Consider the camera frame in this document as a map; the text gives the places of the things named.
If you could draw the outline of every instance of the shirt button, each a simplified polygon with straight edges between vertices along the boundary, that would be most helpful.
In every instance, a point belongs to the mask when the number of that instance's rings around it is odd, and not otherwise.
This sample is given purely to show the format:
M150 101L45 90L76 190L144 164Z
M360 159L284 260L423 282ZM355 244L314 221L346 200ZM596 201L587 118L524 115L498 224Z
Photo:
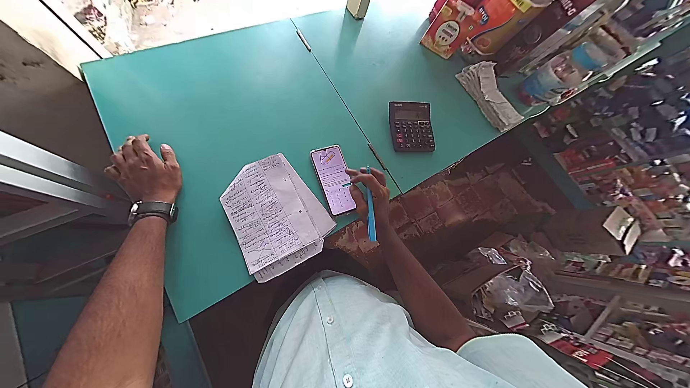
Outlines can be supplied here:
M348 374L346 374L345 376L343 376L343 385L345 386L345 388L351 388L351 387L352 387L352 383L353 383L353 381L352 381L352 376L350 376L350 375L348 375Z

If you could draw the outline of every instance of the phone screen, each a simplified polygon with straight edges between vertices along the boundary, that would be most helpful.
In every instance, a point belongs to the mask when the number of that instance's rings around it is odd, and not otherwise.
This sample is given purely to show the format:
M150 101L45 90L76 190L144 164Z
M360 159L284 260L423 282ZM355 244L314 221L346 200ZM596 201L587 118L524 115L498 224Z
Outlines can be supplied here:
M350 195L350 175L345 173L345 160L340 147L333 146L311 153L321 187L324 189L332 215L339 215L357 208Z

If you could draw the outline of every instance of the hand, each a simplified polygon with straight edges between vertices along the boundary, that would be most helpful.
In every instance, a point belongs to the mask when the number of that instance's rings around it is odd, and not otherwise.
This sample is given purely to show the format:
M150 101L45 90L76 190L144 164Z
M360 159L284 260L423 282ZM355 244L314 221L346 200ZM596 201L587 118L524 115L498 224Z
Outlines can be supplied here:
M148 135L127 137L119 150L110 156L112 166L104 173L124 188L132 201L173 203L182 187L182 172L173 149L161 145L158 158L148 145Z
M391 229L391 222L388 219L390 214L391 190L386 187L386 176L376 168L371 169L371 174L366 173L366 168L361 167L360 171L347 168L347 175L350 175L350 194L357 204L357 214L359 218L366 222L368 217L368 206L366 197L355 184L361 182L370 191L374 199L374 216L376 218L376 228L380 230Z

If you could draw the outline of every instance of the blue pen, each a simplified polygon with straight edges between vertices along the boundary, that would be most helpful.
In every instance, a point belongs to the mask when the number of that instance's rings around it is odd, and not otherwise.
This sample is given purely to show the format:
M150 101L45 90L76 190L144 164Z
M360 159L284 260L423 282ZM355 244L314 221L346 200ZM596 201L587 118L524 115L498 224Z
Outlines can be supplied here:
M366 173L371 174L371 168L366 167ZM369 215L366 219L367 227L369 228L369 241L376 241L376 219L374 218L374 197L371 195L371 190L366 189L366 205L369 208Z

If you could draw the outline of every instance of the paper slip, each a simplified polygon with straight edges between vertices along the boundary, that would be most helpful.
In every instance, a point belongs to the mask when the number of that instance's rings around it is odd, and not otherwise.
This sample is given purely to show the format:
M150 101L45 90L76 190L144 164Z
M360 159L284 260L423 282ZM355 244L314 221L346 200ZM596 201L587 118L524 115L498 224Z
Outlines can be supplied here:
M312 223L319 232L320 237L314 243L309 244L297 252L291 253L285 258L269 264L268 266L265 266L264 268L258 270L258 272L254 273L254 278L259 283L267 282L276 276L282 275L289 269L294 268L307 259L320 253L324 248L324 239L322 236L329 234L333 229L335 229L336 225L335 221L333 221L333 218L331 218L331 215L328 214L328 211L326 211L326 208L321 205L321 202L319 202L314 193L312 193L304 181L299 178L299 175L290 165L290 162L288 162L283 154L279 153L278 155L281 157L281 160L285 165L285 169L288 171L288 176L293 181L297 194L302 200L302 204L306 208L307 214L309 214L309 218L311 218Z
M220 202L250 274L320 237L280 155L243 167Z
M521 123L524 117L498 89L494 66L493 62L483 61L462 69L455 78L477 102L491 125L504 132Z

